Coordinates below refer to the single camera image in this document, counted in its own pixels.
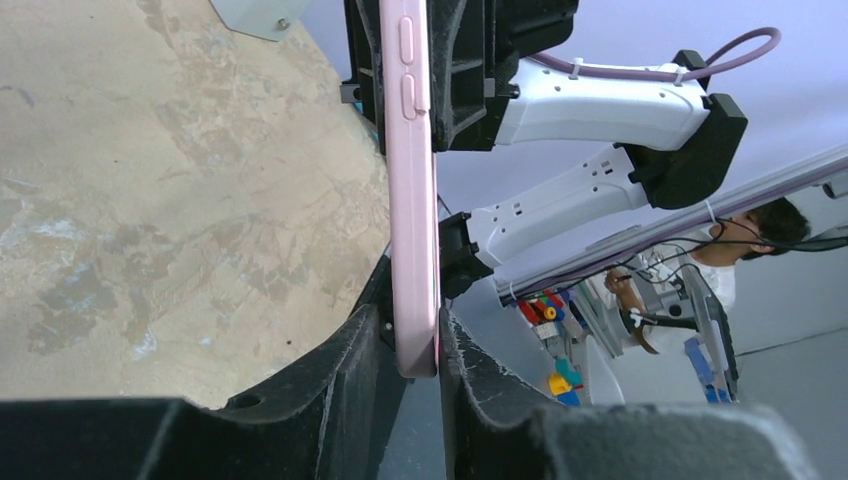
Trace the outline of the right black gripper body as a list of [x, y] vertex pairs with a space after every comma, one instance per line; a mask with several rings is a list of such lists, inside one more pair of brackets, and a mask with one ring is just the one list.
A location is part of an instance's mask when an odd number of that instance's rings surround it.
[[487, 1], [486, 68], [495, 86], [508, 83], [521, 58], [565, 42], [578, 6], [578, 0]]

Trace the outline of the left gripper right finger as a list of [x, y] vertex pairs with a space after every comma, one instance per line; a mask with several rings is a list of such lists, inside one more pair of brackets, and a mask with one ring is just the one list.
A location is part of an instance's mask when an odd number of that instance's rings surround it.
[[460, 321], [440, 319], [450, 479], [814, 479], [773, 411], [738, 404], [570, 407], [491, 357]]

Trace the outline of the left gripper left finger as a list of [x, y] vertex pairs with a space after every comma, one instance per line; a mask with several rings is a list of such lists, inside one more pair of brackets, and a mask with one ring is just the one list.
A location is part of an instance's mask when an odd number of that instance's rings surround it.
[[181, 398], [5, 401], [5, 479], [363, 479], [377, 307], [211, 410]]

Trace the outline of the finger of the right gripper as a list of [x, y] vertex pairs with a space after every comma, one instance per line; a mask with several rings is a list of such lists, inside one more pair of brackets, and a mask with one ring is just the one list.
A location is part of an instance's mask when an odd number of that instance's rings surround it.
[[433, 149], [490, 151], [517, 56], [498, 44], [495, 1], [429, 1]]
[[343, 101], [361, 108], [384, 155], [384, 95], [378, 0], [345, 0], [351, 78], [343, 82]]

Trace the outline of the phone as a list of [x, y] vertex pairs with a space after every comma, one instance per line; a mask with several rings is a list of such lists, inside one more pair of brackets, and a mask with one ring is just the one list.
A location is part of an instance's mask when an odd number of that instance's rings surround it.
[[395, 351], [405, 378], [437, 373], [441, 307], [427, 4], [379, 4]]

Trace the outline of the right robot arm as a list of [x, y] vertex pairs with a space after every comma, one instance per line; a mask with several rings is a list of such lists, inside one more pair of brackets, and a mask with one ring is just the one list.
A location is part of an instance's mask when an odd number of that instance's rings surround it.
[[[748, 121], [712, 93], [716, 58], [654, 66], [560, 60], [574, 1], [347, 1], [352, 76], [389, 172], [399, 299], [453, 296], [541, 242], [614, 213], [676, 210], [723, 183]], [[436, 214], [436, 158], [533, 143], [593, 145], [514, 200]]]

